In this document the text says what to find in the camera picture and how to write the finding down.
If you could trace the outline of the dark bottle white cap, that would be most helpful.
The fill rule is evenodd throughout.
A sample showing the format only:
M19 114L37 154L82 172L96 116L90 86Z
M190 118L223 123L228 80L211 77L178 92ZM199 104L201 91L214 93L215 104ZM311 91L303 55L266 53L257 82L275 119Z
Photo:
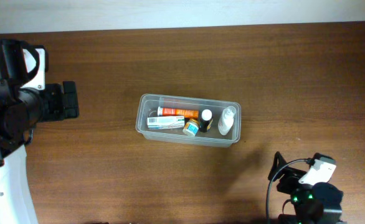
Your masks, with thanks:
M203 110L199 122L199 130L202 133L208 132L211 128L211 124L213 121L213 114L212 111L209 109Z

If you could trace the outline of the white green Panadol box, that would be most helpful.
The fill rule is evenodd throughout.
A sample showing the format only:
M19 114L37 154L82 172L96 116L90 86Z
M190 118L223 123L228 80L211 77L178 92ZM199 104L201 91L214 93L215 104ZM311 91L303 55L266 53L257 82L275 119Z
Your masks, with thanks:
M147 118L149 129L174 129L185 126L184 116L158 116Z

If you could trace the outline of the gold lid balm jar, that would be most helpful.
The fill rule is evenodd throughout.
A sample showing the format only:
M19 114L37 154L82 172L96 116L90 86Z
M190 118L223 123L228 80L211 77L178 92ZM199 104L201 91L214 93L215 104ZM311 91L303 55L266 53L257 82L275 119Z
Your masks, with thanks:
M199 122L196 119L186 118L183 133L187 136L195 136L199 131Z

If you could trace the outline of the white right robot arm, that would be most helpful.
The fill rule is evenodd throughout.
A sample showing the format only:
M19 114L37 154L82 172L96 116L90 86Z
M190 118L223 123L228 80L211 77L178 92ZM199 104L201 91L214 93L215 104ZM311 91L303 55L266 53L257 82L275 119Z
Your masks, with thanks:
M277 223L337 224L343 223L341 202L344 192L329 181L336 169L336 161L324 154L316 153L311 158L287 162L276 152L268 175L265 214L270 218L270 192L272 184L278 181L277 191L290 196L285 203L293 205L293 215L281 213Z

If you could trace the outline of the orange tablet tube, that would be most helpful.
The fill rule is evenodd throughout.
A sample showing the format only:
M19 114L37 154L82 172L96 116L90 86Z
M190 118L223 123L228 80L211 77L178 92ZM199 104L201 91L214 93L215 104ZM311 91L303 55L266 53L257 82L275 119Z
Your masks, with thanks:
M184 116L189 119L198 119L198 110L186 110L186 109L176 109L176 108L164 108L158 107L158 116Z

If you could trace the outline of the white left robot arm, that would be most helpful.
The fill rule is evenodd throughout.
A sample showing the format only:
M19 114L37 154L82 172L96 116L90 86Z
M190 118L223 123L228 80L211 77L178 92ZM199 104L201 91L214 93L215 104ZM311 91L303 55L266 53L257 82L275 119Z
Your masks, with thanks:
M79 116L76 84L47 84L42 45L0 39L0 223L37 223L27 180L26 147L38 123Z

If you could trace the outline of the white spray bottle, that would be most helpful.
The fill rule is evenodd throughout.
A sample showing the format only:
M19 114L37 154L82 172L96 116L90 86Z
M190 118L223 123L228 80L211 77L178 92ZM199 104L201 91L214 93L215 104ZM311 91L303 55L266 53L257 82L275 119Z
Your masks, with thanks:
M221 135L225 136L234 124L234 117L237 110L233 106L225 108L218 122L218 130Z

